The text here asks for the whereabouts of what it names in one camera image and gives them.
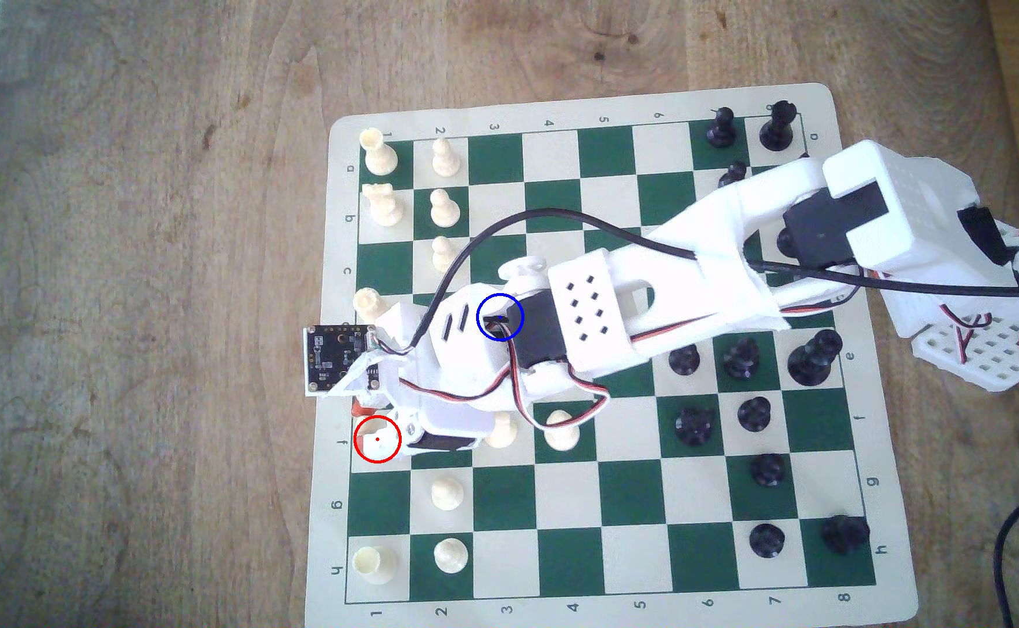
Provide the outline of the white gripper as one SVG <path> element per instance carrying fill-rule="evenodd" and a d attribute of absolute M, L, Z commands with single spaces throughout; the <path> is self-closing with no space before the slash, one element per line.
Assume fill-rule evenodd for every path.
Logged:
<path fill-rule="evenodd" d="M 440 303 L 427 334 L 399 366 L 396 408 L 383 390 L 353 391 L 351 416 L 391 411 L 404 454 L 512 444 L 518 425 L 507 344 L 480 327 L 483 315 L 512 307 L 502 287 L 461 287 Z"/>

